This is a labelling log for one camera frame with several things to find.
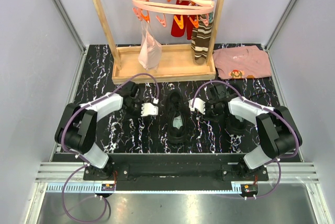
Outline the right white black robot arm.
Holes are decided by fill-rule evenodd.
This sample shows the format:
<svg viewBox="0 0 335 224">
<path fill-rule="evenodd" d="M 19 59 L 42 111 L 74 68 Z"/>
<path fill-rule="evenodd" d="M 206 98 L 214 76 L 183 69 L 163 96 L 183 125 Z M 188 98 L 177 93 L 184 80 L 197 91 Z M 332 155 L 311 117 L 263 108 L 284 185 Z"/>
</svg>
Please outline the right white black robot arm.
<svg viewBox="0 0 335 224">
<path fill-rule="evenodd" d="M 208 120 L 222 121 L 229 134 L 240 136 L 247 124 L 256 127 L 259 145 L 239 161 L 238 175 L 250 180 L 256 171 L 273 160 L 294 152 L 302 143 L 302 137 L 287 107 L 262 106 L 221 84 L 209 89 L 209 100 L 204 103 L 203 115 Z"/>
</svg>

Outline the black shoelace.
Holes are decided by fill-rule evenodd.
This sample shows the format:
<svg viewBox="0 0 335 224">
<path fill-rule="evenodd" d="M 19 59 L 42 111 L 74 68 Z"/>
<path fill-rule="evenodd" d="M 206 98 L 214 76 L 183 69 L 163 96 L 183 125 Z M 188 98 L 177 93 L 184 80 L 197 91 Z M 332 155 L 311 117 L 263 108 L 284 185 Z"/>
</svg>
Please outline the black shoelace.
<svg viewBox="0 0 335 224">
<path fill-rule="evenodd" d="M 254 94 L 254 95 L 251 95 L 248 100 L 251 100 L 253 102 L 256 102 L 256 101 L 259 101 L 260 99 L 263 99 L 265 98 L 266 96 L 268 95 L 272 95 L 273 94 L 273 91 L 267 91 L 267 92 L 263 92 L 263 93 L 257 93 L 257 94 Z"/>
</svg>

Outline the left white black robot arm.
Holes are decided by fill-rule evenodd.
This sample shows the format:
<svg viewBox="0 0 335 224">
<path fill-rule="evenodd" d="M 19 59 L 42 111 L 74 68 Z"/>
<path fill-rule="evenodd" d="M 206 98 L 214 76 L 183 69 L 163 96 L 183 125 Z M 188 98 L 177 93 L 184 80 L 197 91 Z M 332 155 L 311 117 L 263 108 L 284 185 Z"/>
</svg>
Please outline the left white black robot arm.
<svg viewBox="0 0 335 224">
<path fill-rule="evenodd" d="M 55 132 L 55 142 L 65 145 L 70 152 L 79 154 L 86 163 L 94 166 L 94 172 L 101 180 L 109 179 L 113 167 L 109 164 L 108 154 L 95 142 L 97 123 L 121 109 L 130 117 L 139 117 L 141 100 L 136 98 L 138 90 L 138 84 L 128 82 L 115 93 L 108 92 L 90 103 L 67 104 Z"/>
</svg>

